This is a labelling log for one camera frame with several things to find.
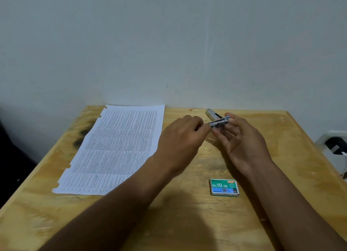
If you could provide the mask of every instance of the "wood grain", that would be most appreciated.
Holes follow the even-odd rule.
[[[103,106],[87,106],[0,210],[0,246],[36,250],[101,196],[53,188]],[[216,110],[223,114],[226,110]],[[310,204],[347,240],[347,185],[286,111],[230,110],[264,135],[271,156]],[[163,128],[204,109],[166,108]],[[209,179],[237,179],[240,196],[211,196]],[[158,195],[124,250],[281,250],[254,191],[209,135],[198,155]]]

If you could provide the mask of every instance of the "white paper sheet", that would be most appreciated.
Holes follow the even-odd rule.
[[[52,192],[105,195],[157,150],[164,105],[106,107]]]

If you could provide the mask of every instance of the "forearm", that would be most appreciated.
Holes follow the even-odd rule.
[[[154,157],[51,238],[44,250],[117,250],[171,180]]]
[[[249,181],[286,250],[347,250],[343,238],[273,162],[257,164]]]

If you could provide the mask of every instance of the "wooden table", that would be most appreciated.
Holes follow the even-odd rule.
[[[54,194],[103,106],[87,106],[0,210],[0,246],[36,250],[101,196]],[[216,110],[223,114],[226,110]],[[311,205],[347,240],[347,185],[286,111],[231,110],[264,135],[271,156]],[[166,108],[163,128],[204,109]],[[211,196],[209,179],[237,179],[240,196]],[[279,241],[247,181],[209,134],[183,174],[154,200],[124,250],[274,250]]]

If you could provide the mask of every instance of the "white cable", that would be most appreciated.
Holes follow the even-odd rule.
[[[342,172],[341,176],[343,176],[345,174],[345,172],[347,171],[347,154],[345,152],[341,152],[344,156],[345,156],[345,168],[344,171]]]

